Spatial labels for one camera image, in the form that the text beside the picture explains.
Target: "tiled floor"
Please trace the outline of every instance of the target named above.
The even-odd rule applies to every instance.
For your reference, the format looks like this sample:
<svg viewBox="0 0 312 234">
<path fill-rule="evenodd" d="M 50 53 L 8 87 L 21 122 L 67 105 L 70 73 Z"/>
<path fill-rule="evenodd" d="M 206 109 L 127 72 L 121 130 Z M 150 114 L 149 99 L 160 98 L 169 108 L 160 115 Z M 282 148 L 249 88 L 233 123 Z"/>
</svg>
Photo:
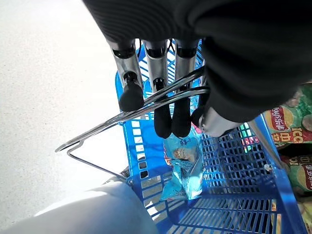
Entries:
<svg viewBox="0 0 312 234">
<path fill-rule="evenodd" d="M 0 230 L 110 175 L 54 153 L 118 113 L 116 65 L 80 0 L 0 1 Z M 79 155 L 126 165 L 122 128 Z"/>
</svg>

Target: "blue snack package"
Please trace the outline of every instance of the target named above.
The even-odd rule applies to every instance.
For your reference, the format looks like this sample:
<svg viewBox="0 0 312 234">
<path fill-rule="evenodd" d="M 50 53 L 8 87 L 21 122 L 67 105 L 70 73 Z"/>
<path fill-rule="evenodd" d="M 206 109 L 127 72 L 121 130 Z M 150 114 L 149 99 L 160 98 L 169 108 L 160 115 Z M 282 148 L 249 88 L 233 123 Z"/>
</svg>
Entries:
<svg viewBox="0 0 312 234">
<path fill-rule="evenodd" d="M 164 140 L 166 163 L 173 166 L 172 179 L 168 181 L 160 200 L 191 200 L 202 192 L 203 157 L 194 129 L 187 137 L 177 138 L 173 134 Z"/>
</svg>

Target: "snack bag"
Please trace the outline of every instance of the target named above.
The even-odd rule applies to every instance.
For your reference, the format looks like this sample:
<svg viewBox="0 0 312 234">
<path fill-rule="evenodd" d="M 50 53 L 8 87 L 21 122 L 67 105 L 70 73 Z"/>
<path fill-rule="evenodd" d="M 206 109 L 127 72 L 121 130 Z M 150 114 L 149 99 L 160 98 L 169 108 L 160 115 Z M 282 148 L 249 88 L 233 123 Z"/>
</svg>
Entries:
<svg viewBox="0 0 312 234">
<path fill-rule="evenodd" d="M 292 99 L 264 117 L 275 143 L 312 143 L 312 84 L 301 85 Z"/>
<path fill-rule="evenodd" d="M 294 192 L 298 195 L 312 195 L 312 155 L 292 158 L 281 156 L 281 161 Z"/>
<path fill-rule="evenodd" d="M 301 213 L 301 217 L 305 224 L 308 234 L 312 234 L 312 197 L 300 198 L 297 200 L 297 205 Z M 276 211 L 276 200 L 272 201 L 272 211 Z M 281 234 L 281 218 L 280 214 L 277 215 L 276 233 Z M 271 223 L 273 225 L 274 216 L 271 215 Z"/>
<path fill-rule="evenodd" d="M 173 166 L 173 173 L 172 179 L 164 186 L 160 200 L 200 197 L 203 157 L 194 130 L 184 138 L 171 134 L 164 140 L 164 152 L 166 163 Z"/>
<path fill-rule="evenodd" d="M 298 207 L 308 234 L 312 234 L 312 197 L 298 199 Z"/>
</svg>

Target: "light gray pants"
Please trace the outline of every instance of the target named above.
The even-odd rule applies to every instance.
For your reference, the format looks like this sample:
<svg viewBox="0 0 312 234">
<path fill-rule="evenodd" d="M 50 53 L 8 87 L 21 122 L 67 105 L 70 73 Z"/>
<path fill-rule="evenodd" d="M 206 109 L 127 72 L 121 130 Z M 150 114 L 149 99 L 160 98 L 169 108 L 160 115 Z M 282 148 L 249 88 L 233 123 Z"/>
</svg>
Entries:
<svg viewBox="0 0 312 234">
<path fill-rule="evenodd" d="M 1 234 L 156 234 L 146 209 L 125 183 L 103 186 L 57 202 Z"/>
</svg>

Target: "shopping cart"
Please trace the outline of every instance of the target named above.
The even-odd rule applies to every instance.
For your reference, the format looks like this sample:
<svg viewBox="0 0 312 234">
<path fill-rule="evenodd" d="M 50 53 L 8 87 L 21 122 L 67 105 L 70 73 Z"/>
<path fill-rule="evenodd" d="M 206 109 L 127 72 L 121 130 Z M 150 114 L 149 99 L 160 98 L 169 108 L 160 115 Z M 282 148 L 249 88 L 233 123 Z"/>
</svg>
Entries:
<svg viewBox="0 0 312 234">
<path fill-rule="evenodd" d="M 203 63 L 200 51 L 199 45 L 196 68 Z M 147 98 L 152 91 L 144 49 L 139 64 Z M 174 80 L 174 73 L 175 55 L 170 50 L 169 83 Z M 118 74 L 116 90 L 120 98 L 122 87 Z M 196 97 L 191 103 L 194 109 Z M 154 131 L 153 118 L 150 112 L 121 125 L 129 161 L 128 183 L 160 233 L 306 233 L 285 171 L 275 167 L 247 123 L 220 138 L 200 136 L 204 158 L 200 199 L 159 201 L 172 168 L 164 160 L 163 141 Z M 275 150 L 263 116 L 256 122 Z"/>
</svg>

